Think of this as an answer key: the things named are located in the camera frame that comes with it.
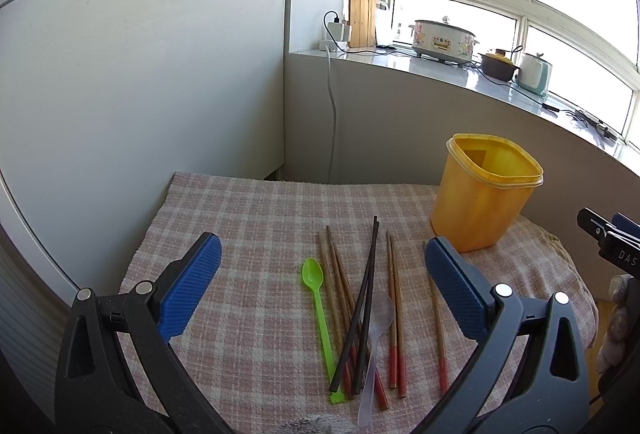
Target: plaid tablecloth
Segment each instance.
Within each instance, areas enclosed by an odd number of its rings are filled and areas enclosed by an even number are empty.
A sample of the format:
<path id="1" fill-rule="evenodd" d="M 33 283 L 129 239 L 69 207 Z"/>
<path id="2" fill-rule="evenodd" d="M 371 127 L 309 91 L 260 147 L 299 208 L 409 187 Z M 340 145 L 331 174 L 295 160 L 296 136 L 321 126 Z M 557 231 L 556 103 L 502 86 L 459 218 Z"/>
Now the plaid tablecloth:
<path id="1" fill-rule="evenodd" d="M 407 433 L 439 394 L 434 318 L 421 246 L 434 236 L 429 214 L 436 189 L 326 186 L 177 173 L 121 290 L 130 290 L 140 280 L 154 280 L 202 232 L 217 234 L 223 245 L 222 264 L 185 332 L 171 340 L 204 396 L 229 425 L 245 433 L 263 432 L 320 412 L 355 422 L 357 400 L 328 402 L 312 294 L 302 284 L 301 269 L 307 257 L 319 257 L 316 232 L 330 224 L 357 290 L 369 251 L 371 221 L 377 215 L 382 226 L 376 289 L 387 288 L 386 229 L 396 236 L 398 246 L 408 397 L 399 400 L 395 390 L 387 390 L 390 409 L 380 412 L 374 405 L 367 431 Z M 556 290 L 564 291 L 572 300 L 583 344 L 592 341 L 597 322 L 594 301 L 560 242 L 539 226 L 518 217 L 495 246 L 463 257 L 489 281 L 508 283 L 521 296 L 548 298 Z M 462 336 L 442 297 L 440 303 L 453 381 L 476 344 Z M 122 336 L 122 343 L 145 401 L 161 410 L 128 335 Z M 485 409 L 500 403 L 523 347 L 524 338 L 520 338 Z M 388 335 L 381 339 L 378 356 L 386 385 Z"/>

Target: silver screw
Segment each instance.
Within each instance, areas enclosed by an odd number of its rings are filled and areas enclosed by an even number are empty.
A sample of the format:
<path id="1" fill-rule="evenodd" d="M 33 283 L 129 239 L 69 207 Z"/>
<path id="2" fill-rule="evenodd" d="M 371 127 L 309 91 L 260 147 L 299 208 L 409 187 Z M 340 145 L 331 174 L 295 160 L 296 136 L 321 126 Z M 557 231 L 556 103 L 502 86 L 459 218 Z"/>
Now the silver screw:
<path id="1" fill-rule="evenodd" d="M 91 290 L 88 288 L 82 288 L 76 295 L 76 298 L 78 300 L 87 300 L 90 296 L 91 296 Z"/>
<path id="2" fill-rule="evenodd" d="M 511 289 L 511 286 L 509 286 L 508 284 L 496 285 L 495 292 L 501 297 L 510 297 L 511 294 L 513 294 L 513 290 Z"/>
<path id="3" fill-rule="evenodd" d="M 136 285 L 136 293 L 138 295 L 146 295 L 154 288 L 154 285 L 151 284 L 148 280 L 143 280 Z"/>
<path id="4" fill-rule="evenodd" d="M 556 300 L 561 304 L 568 304 L 569 296 L 566 293 L 559 291 L 558 293 L 556 293 Z"/>

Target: white and teal kettle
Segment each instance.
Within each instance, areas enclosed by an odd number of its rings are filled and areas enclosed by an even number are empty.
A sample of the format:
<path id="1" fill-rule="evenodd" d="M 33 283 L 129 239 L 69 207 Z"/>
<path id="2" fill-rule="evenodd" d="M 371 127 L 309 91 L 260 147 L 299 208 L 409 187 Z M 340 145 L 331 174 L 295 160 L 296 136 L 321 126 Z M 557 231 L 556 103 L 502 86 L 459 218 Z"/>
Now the white and teal kettle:
<path id="1" fill-rule="evenodd" d="M 523 89 L 545 96 L 549 90 L 551 64 L 542 58 L 542 53 L 530 55 L 524 53 L 520 59 L 520 70 L 516 83 Z"/>

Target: yellow bucket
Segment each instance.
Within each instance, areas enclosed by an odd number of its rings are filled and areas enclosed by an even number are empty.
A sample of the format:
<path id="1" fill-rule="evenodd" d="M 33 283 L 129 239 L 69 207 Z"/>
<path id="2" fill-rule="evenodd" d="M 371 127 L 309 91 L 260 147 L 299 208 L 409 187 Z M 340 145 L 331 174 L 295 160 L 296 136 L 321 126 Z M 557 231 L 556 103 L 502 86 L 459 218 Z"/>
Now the yellow bucket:
<path id="1" fill-rule="evenodd" d="M 542 167 L 522 147 L 498 136 L 455 134 L 447 149 L 431 226 L 459 252 L 491 246 L 542 185 Z"/>

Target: marble countertop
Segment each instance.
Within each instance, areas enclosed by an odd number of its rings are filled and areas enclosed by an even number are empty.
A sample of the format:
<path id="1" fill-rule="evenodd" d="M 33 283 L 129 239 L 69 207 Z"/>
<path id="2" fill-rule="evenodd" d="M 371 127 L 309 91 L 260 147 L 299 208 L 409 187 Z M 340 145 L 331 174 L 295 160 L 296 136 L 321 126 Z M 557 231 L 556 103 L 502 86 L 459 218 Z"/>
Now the marble countertop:
<path id="1" fill-rule="evenodd" d="M 361 62 L 363 64 L 371 64 L 373 66 L 395 69 L 426 78 L 432 78 L 433 80 L 446 82 L 459 88 L 476 91 L 485 96 L 490 96 L 495 100 L 500 100 L 522 110 L 526 110 L 580 136 L 640 176 L 640 153 L 634 147 L 629 146 L 623 140 L 614 141 L 606 139 L 590 125 L 578 122 L 572 118 L 570 114 L 565 112 L 574 110 L 575 107 L 569 106 L 565 101 L 553 94 L 549 94 L 546 98 L 541 98 L 529 91 L 523 90 L 514 82 L 510 82 L 509 85 L 507 85 L 501 80 L 496 80 L 497 84 L 494 84 L 485 78 L 479 70 L 467 66 L 442 64 L 434 59 L 409 56 L 413 55 L 411 50 L 402 50 L 402 53 L 407 53 L 407 55 L 373 54 L 373 48 L 356 48 L 350 49 L 350 51 L 371 52 L 358 54 L 337 52 L 331 53 L 330 55 L 332 59 Z M 297 52 L 296 54 L 326 58 L 326 52 L 320 50 L 308 50 Z M 540 105 L 542 102 L 559 109 L 560 112 L 553 112 L 543 108 Z"/>

